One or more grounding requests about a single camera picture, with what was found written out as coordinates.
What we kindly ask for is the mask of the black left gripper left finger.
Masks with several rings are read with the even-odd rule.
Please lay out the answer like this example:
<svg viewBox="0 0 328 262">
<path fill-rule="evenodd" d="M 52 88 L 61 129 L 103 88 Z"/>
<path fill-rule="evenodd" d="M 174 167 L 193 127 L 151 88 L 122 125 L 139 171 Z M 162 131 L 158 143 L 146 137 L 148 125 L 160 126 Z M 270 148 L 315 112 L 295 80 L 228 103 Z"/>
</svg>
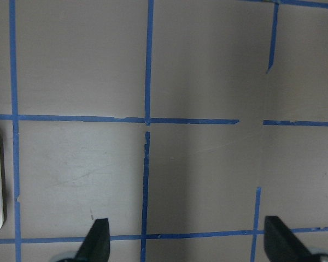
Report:
<svg viewBox="0 0 328 262">
<path fill-rule="evenodd" d="M 110 231 L 107 218 L 96 219 L 76 253 L 75 261 L 106 262 L 110 257 Z"/>
</svg>

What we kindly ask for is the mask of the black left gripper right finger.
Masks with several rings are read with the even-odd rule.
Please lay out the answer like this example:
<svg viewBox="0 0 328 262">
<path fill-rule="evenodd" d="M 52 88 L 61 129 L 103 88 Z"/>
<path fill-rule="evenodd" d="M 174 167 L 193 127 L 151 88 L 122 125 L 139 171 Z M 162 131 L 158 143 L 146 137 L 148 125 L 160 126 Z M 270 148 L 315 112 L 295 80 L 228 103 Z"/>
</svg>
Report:
<svg viewBox="0 0 328 262">
<path fill-rule="evenodd" d="M 312 254 L 277 216 L 265 217 L 263 246 L 272 262 L 321 261 L 321 255 Z"/>
</svg>

